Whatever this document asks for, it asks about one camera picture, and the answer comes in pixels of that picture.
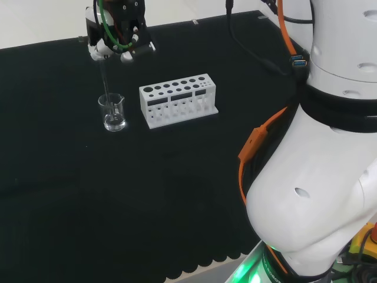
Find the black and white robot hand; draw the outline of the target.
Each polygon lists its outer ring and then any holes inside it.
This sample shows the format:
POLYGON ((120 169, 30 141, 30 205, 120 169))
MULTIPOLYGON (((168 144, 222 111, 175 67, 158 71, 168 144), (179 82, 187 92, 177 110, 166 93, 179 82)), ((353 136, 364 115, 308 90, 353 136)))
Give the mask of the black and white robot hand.
POLYGON ((156 51, 144 1, 93 1, 85 9, 88 50, 94 61, 119 55, 123 63, 156 51))

